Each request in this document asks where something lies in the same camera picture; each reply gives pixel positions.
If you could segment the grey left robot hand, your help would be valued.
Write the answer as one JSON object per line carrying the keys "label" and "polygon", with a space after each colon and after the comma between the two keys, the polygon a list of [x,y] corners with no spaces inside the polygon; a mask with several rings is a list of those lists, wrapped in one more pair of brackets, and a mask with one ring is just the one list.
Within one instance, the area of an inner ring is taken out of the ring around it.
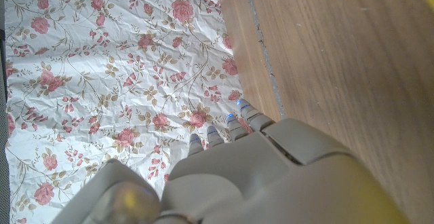
{"label": "grey left robot hand", "polygon": [[55,217],[56,223],[407,223],[369,170],[343,144],[295,119],[275,122],[248,101],[192,134],[163,193],[109,160]]}

